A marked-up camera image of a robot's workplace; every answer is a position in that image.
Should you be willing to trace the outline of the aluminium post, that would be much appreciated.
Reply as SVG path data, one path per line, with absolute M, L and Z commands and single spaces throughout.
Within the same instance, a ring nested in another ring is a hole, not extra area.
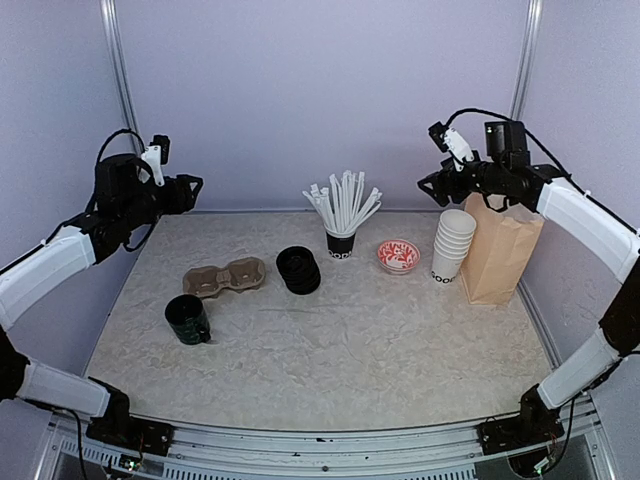
M 100 0 L 99 4 L 124 125 L 135 133 L 138 133 L 139 126 L 128 81 L 116 2 L 114 0 Z
M 530 0 L 528 2 L 519 66 L 510 108 L 510 116 L 516 120 L 520 120 L 523 117 L 525 110 L 527 93 L 533 73 L 543 6 L 543 0 Z

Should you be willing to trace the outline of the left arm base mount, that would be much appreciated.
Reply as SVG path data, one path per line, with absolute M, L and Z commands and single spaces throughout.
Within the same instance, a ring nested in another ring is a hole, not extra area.
M 121 419 L 101 417 L 91 419 L 86 435 L 112 446 L 166 457 L 174 427 L 168 423 L 127 415 Z

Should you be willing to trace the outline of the aluminium front rail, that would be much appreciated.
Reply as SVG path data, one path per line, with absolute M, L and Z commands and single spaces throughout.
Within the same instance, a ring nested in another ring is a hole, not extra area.
M 576 401 L 569 447 L 558 467 L 544 479 L 621 479 L 611 448 L 588 396 Z M 166 456 L 144 453 L 141 466 L 121 468 L 136 452 L 84 438 L 83 459 L 109 466 L 113 477 L 145 479 L 473 479 L 481 462 L 516 460 L 541 449 L 531 445 L 486 455 L 478 426 L 488 419 L 373 431 L 293 432 L 251 430 L 172 421 Z M 77 460 L 76 423 L 54 414 L 44 436 L 44 451 L 33 479 L 53 479 L 64 460 Z

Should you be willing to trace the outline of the left aluminium post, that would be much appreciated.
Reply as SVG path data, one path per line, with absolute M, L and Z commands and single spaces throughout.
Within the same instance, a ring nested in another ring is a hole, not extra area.
M 114 0 L 100 0 L 99 4 L 124 125 L 135 133 L 138 133 L 139 126 L 128 81 L 116 2 Z

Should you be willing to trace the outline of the stack of black lids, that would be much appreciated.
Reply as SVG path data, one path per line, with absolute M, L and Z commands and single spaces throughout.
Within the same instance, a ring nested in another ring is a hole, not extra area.
M 312 252 L 304 246 L 291 246 L 276 258 L 276 267 L 287 289 L 296 295 L 309 295 L 321 283 L 321 273 Z

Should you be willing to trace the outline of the red patterned bowl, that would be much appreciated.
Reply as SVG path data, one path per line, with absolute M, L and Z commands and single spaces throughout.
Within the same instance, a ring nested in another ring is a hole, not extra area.
M 376 255 L 381 268 L 394 275 L 408 274 L 421 260 L 419 249 L 411 242 L 402 239 L 382 242 L 378 246 Z

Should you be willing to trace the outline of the black cup holding straws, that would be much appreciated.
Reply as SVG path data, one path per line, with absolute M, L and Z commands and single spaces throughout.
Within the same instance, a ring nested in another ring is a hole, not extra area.
M 327 240 L 327 250 L 329 255 L 338 260 L 348 259 L 352 256 L 356 230 L 347 232 L 335 232 L 330 229 L 325 230 Z

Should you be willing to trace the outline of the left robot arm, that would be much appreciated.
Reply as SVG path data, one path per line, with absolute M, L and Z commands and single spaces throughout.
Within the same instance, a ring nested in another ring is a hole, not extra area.
M 202 178 L 163 175 L 161 157 L 146 152 L 110 156 L 96 164 L 94 190 L 84 212 L 1 271 L 1 397 L 34 401 L 99 419 L 121 445 L 140 434 L 127 396 L 95 380 L 51 367 L 18 352 L 7 332 L 41 298 L 69 278 L 100 264 L 119 248 L 131 251 L 131 234 L 164 215 L 192 210 Z

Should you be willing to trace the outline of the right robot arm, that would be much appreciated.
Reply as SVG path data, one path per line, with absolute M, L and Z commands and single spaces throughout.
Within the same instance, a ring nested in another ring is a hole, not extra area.
M 555 274 L 549 285 L 575 287 L 591 275 L 611 301 L 584 343 L 521 396 L 517 414 L 479 425 L 484 451 L 495 453 L 561 437 L 562 407 L 605 382 L 637 351 L 639 232 L 578 187 L 556 158 L 533 164 L 528 144 L 534 136 L 522 122 L 495 115 L 484 132 L 487 155 L 481 157 L 450 121 L 430 126 L 429 136 L 447 158 L 419 180 L 419 188 L 442 207 L 478 193 L 540 215 L 559 246 L 556 253 L 534 256 Z

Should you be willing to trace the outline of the right aluminium post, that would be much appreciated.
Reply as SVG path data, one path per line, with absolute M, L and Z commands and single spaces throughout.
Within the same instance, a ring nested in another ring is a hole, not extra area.
M 520 120 L 523 117 L 525 110 L 527 93 L 533 73 L 543 6 L 543 0 L 530 0 L 528 2 L 519 66 L 510 108 L 510 116 L 516 120 Z

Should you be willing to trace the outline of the cardboard cup carrier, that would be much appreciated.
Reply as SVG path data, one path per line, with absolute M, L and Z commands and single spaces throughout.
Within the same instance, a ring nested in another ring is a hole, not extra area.
M 256 257 L 229 262 L 224 267 L 204 266 L 192 268 L 183 276 L 185 294 L 200 299 L 217 298 L 223 290 L 242 293 L 259 289 L 266 279 L 266 266 Z

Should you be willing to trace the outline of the brown paper bag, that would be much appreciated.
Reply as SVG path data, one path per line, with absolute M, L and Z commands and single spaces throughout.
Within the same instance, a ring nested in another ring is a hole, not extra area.
M 544 219 L 518 204 L 497 213 L 474 193 L 465 211 L 476 230 L 461 265 L 467 299 L 475 305 L 503 305 L 510 301 L 540 237 Z

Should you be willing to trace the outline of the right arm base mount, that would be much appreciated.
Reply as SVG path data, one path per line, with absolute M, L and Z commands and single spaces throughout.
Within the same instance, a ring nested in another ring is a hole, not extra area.
M 477 428 L 484 455 L 516 450 L 562 437 L 565 433 L 556 411 L 524 414 L 489 420 Z

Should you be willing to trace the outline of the stack of white paper cups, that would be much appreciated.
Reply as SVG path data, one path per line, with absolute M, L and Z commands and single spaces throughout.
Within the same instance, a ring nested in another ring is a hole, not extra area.
M 453 283 L 466 259 L 477 223 L 472 215 L 459 209 L 443 211 L 434 237 L 431 278 L 439 285 Z

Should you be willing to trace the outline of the bundle of wrapped white straws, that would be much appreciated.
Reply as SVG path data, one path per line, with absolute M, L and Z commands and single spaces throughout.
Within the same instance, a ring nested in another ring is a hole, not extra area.
M 336 238 L 352 236 L 356 230 L 381 207 L 383 193 L 373 187 L 365 194 L 364 171 L 346 170 L 338 178 L 329 176 L 329 185 L 319 187 L 312 184 L 302 195 L 320 216 L 326 232 Z

